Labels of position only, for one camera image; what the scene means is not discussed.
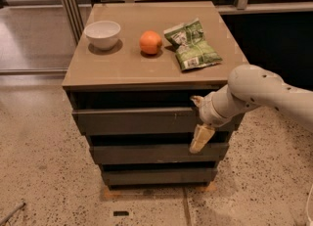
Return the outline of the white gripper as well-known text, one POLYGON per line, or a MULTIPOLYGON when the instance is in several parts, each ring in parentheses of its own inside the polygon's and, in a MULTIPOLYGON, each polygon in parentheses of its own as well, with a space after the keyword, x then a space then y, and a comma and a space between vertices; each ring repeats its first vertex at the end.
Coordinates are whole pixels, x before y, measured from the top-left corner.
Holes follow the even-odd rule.
POLYGON ((192 154, 197 154, 203 149, 213 137, 214 128, 223 126, 238 114, 247 113, 257 108, 257 105, 235 97, 228 86, 224 86, 216 92, 210 92, 204 97, 192 96, 191 101, 198 107, 200 119, 204 123, 198 124, 195 128, 190 146, 192 154))

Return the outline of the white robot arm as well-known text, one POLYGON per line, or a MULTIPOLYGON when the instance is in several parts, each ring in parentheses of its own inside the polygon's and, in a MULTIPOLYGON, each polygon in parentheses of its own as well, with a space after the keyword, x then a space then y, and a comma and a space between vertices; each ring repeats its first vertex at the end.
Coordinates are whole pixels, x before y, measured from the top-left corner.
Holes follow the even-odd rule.
POLYGON ((288 85, 278 74, 255 65, 234 68, 220 90, 191 100, 203 122, 196 126, 192 154, 202 150, 217 128, 260 106, 274 108, 313 131, 313 92, 288 85))

